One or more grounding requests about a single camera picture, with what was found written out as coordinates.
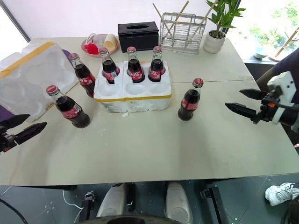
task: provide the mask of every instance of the red bottle cap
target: red bottle cap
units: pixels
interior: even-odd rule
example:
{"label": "red bottle cap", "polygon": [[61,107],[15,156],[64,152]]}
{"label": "red bottle cap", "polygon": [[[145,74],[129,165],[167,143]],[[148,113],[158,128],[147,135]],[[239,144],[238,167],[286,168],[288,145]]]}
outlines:
{"label": "red bottle cap", "polygon": [[78,54],[76,54],[76,53],[71,53],[71,54],[69,55],[69,59],[76,59],[77,57],[79,57],[79,56],[78,56]]}
{"label": "red bottle cap", "polygon": [[193,85],[197,88],[202,87],[203,84],[204,84],[204,80],[202,80],[201,78],[196,78],[193,80]]}
{"label": "red bottle cap", "polygon": [[50,85],[50,86],[48,86],[48,87],[46,88],[46,92],[47,92],[48,94],[53,93],[53,92],[55,92],[55,91],[57,91],[57,90],[58,90],[58,87],[55,86],[55,85]]}
{"label": "red bottle cap", "polygon": [[100,48],[99,49],[99,52],[100,53],[106,53],[108,50],[107,50],[107,48]]}
{"label": "red bottle cap", "polygon": [[162,47],[161,46],[155,46],[154,51],[162,51]]}
{"label": "red bottle cap", "polygon": [[127,48],[127,52],[134,52],[134,51],[136,51],[135,47],[128,47]]}

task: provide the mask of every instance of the pink plate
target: pink plate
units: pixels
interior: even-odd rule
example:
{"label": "pink plate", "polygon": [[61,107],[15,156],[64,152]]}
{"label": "pink plate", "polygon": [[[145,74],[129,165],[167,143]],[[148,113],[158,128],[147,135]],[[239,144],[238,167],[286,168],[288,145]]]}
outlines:
{"label": "pink plate", "polygon": [[[105,41],[107,35],[108,35],[108,34],[97,34],[97,37],[98,37],[101,41],[103,41],[103,43],[104,43],[104,41]],[[100,54],[98,54],[98,55],[92,55],[92,54],[87,53],[87,51],[86,51],[85,48],[84,48],[85,42],[86,42],[86,39],[82,42],[82,44],[81,44],[81,49],[82,49],[86,54],[88,54],[88,55],[91,56],[91,57],[101,57]],[[118,44],[118,41],[117,41],[117,44],[116,44],[115,48],[114,48],[112,51],[110,51],[109,54],[113,54],[113,53],[118,49],[118,46],[119,46],[119,44]]]}

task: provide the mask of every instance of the bottle cap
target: bottle cap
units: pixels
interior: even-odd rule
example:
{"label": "bottle cap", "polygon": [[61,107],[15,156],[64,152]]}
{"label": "bottle cap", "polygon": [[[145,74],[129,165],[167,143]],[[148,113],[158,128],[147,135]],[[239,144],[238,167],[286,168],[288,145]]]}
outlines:
{"label": "bottle cap", "polygon": [[135,52],[135,51],[136,51],[136,48],[135,48],[135,47],[128,47],[128,48],[127,48],[127,52],[128,52],[128,53]]}
{"label": "bottle cap", "polygon": [[196,78],[193,80],[192,84],[196,88],[201,88],[204,84],[204,80],[202,80],[201,78]]}
{"label": "bottle cap", "polygon": [[55,85],[50,85],[46,88],[46,92],[49,94],[49,96],[55,95],[57,92],[59,92],[59,89]]}
{"label": "bottle cap", "polygon": [[161,46],[155,46],[154,51],[162,51],[162,47]]}
{"label": "bottle cap", "polygon": [[100,48],[99,52],[100,52],[100,55],[101,55],[101,54],[108,53],[108,50],[107,50],[107,48]]}
{"label": "bottle cap", "polygon": [[76,53],[71,53],[71,54],[69,55],[69,59],[71,59],[71,60],[75,60],[75,59],[77,59],[77,58],[79,58],[79,56],[78,56],[78,54],[76,54]]}

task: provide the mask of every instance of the green leaves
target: green leaves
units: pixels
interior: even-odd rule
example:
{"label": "green leaves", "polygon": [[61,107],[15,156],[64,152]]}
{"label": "green leaves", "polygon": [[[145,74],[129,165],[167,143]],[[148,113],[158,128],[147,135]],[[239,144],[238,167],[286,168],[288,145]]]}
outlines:
{"label": "green leaves", "polygon": [[[213,2],[206,0],[206,3],[211,7]],[[217,26],[217,31],[220,27],[235,28],[231,25],[233,18],[243,17],[241,12],[245,11],[245,8],[235,8],[237,0],[218,0],[214,5],[213,10],[216,13],[212,13],[211,18],[208,18],[211,22]]]}

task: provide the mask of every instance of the styrofoam box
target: styrofoam box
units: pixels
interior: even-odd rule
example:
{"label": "styrofoam box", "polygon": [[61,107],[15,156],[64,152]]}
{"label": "styrofoam box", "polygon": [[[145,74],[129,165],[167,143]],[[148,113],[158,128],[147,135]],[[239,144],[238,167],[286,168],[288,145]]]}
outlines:
{"label": "styrofoam box", "polygon": [[30,114],[32,122],[53,100],[46,93],[56,85],[66,93],[77,82],[75,71],[61,48],[52,42],[29,44],[0,62],[0,105],[13,114]]}
{"label": "styrofoam box", "polygon": [[171,97],[171,82],[167,62],[163,62],[165,73],[160,82],[152,82],[148,78],[151,62],[141,62],[145,80],[133,83],[127,74],[128,61],[116,63],[120,68],[114,84],[109,84],[99,70],[96,79],[94,98],[101,102],[109,112],[124,113],[164,110],[168,107]]}

